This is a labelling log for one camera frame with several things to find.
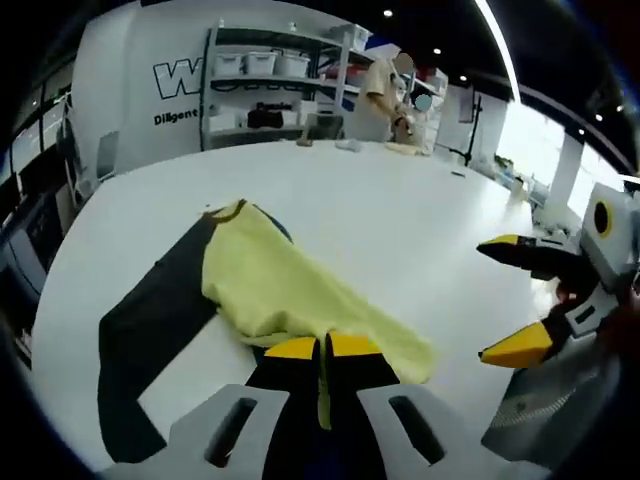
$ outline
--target white pillar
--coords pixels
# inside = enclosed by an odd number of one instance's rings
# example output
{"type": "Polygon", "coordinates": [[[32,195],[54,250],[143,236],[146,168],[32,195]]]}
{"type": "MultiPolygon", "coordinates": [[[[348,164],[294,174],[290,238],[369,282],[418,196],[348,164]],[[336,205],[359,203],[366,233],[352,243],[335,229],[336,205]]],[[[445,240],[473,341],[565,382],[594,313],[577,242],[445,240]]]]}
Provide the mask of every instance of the white pillar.
{"type": "Polygon", "coordinates": [[[542,223],[549,226],[560,224],[573,229],[579,226],[576,225],[576,219],[573,218],[575,215],[571,214],[568,203],[580,169],[583,149],[584,143],[565,131],[558,169],[553,177],[544,210],[541,212],[542,223]]]}

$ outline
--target white storage bin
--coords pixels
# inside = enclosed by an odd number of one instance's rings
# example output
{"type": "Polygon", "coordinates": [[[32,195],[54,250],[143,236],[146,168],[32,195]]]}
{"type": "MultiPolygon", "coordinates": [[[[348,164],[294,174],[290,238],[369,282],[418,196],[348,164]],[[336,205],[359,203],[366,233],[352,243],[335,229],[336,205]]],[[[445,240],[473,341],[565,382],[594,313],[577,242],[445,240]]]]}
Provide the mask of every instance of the white storage bin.
{"type": "Polygon", "coordinates": [[[273,75],[276,52],[249,52],[245,55],[247,75],[273,75]]]}
{"type": "Polygon", "coordinates": [[[276,75],[284,77],[306,77],[309,59],[299,55],[284,53],[276,58],[276,75]]]}
{"type": "Polygon", "coordinates": [[[346,25],[331,28],[327,36],[332,40],[342,43],[345,33],[351,35],[351,48],[360,52],[364,51],[367,45],[367,40],[369,40],[369,37],[371,36],[371,32],[369,30],[361,27],[360,25],[348,23],[346,25]]]}
{"type": "Polygon", "coordinates": [[[241,66],[241,53],[219,53],[213,64],[213,75],[215,77],[237,76],[240,75],[241,66]]]}

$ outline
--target white box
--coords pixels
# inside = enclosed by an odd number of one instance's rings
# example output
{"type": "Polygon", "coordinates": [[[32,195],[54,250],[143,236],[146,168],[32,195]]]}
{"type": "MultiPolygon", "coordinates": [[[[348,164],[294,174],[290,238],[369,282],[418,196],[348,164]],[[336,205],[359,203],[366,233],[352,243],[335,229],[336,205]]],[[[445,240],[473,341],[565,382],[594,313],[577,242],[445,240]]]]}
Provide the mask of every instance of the white box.
{"type": "Polygon", "coordinates": [[[209,132],[217,130],[229,130],[235,128],[236,116],[233,112],[224,112],[214,117],[209,117],[209,132]]]}
{"type": "Polygon", "coordinates": [[[276,58],[275,73],[284,77],[305,78],[308,65],[309,59],[307,57],[283,53],[276,58]]]}
{"type": "Polygon", "coordinates": [[[371,36],[371,32],[369,30],[354,23],[347,23],[346,25],[331,28],[327,37],[342,43],[345,33],[348,33],[351,36],[350,48],[360,52],[364,51],[367,45],[367,40],[369,40],[369,37],[371,36]]]}
{"type": "Polygon", "coordinates": [[[318,102],[310,100],[297,100],[293,102],[293,111],[297,113],[298,125],[306,125],[310,113],[318,112],[318,102]]]}
{"type": "Polygon", "coordinates": [[[241,53],[218,53],[213,64],[214,77],[232,77],[240,75],[241,53]]]}
{"type": "Polygon", "coordinates": [[[273,75],[276,52],[249,52],[245,55],[247,75],[273,75]]]}

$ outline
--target yellow cloth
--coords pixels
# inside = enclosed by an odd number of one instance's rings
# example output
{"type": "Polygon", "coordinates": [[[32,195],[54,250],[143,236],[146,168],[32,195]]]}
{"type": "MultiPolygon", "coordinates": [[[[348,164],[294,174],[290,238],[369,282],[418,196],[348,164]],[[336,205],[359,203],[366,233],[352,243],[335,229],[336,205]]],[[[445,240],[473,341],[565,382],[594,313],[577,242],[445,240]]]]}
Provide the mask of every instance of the yellow cloth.
{"type": "Polygon", "coordinates": [[[249,203],[216,227],[205,250],[202,293],[220,304],[246,343],[270,346],[292,336],[324,342],[336,330],[367,336],[402,382],[423,383],[431,375],[433,353],[426,340],[306,258],[249,203]]]}

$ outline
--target yellow and black garment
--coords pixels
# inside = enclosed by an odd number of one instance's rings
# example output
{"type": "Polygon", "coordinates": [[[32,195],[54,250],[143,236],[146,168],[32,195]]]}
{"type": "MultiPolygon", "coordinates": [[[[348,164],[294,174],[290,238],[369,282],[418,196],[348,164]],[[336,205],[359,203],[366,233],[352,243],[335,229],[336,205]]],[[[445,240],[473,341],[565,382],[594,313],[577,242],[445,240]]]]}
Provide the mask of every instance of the yellow and black garment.
{"type": "Polygon", "coordinates": [[[202,264],[216,229],[231,218],[204,214],[100,320],[98,415],[115,462],[139,462],[166,445],[138,398],[216,314],[218,304],[202,295],[202,264]]]}
{"type": "Polygon", "coordinates": [[[241,200],[205,214],[101,321],[98,400],[114,460],[139,461],[164,446],[137,398],[216,305],[249,345],[269,347],[296,337],[323,343],[335,331],[369,338],[404,383],[423,383],[431,375],[426,340],[306,258],[273,219],[241,200]],[[133,449],[124,432],[135,439],[133,449]],[[145,437],[153,447],[143,447],[145,437]]]}

